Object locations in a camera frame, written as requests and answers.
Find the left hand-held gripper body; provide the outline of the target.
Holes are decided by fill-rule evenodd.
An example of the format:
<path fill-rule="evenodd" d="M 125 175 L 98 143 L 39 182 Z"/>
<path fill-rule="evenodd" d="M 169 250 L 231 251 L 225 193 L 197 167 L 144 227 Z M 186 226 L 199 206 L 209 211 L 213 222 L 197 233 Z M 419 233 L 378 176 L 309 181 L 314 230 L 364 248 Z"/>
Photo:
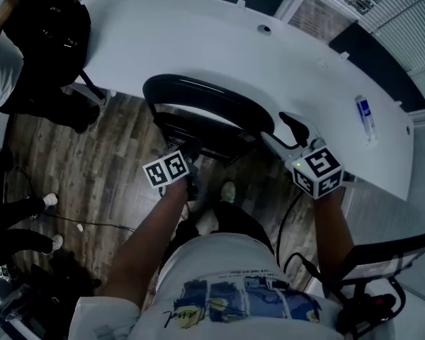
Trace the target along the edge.
<path fill-rule="evenodd" d="M 182 178 L 187 180 L 188 201 L 194 201 L 198 196 L 198 168 L 195 162 L 199 153 L 183 153 L 177 150 L 158 160 L 143 166 L 144 174 L 153 189 L 157 189 L 162 197 L 166 187 Z"/>

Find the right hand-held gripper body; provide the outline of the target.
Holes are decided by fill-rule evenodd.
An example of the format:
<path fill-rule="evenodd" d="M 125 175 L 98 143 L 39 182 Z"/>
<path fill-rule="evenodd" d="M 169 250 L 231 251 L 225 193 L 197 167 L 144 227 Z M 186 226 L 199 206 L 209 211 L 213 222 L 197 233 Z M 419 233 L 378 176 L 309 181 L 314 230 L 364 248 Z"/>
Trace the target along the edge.
<path fill-rule="evenodd" d="M 343 165 L 322 138 L 314 139 L 304 149 L 299 148 L 285 166 L 292 174 L 293 183 L 313 199 L 335 191 L 343 179 Z"/>

